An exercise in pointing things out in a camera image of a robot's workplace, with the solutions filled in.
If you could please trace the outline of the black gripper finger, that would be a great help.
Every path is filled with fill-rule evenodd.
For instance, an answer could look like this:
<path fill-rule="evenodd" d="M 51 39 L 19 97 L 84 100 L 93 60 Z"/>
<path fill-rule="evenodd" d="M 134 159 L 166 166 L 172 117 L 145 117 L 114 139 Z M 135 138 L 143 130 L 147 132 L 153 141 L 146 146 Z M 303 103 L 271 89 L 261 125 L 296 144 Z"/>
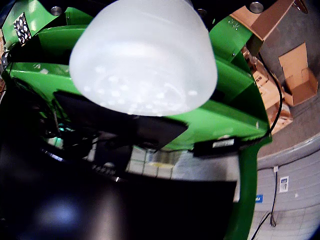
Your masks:
<path fill-rule="evenodd" d="M 52 12 L 52 8 L 59 7 L 65 12 L 68 7 L 80 10 L 90 16 L 96 16 L 102 9 L 115 0 L 40 0 L 42 6 Z"/>
<path fill-rule="evenodd" d="M 271 7 L 276 0 L 192 0 L 192 6 L 200 15 L 207 30 L 238 9 L 245 7 L 259 14 Z"/>

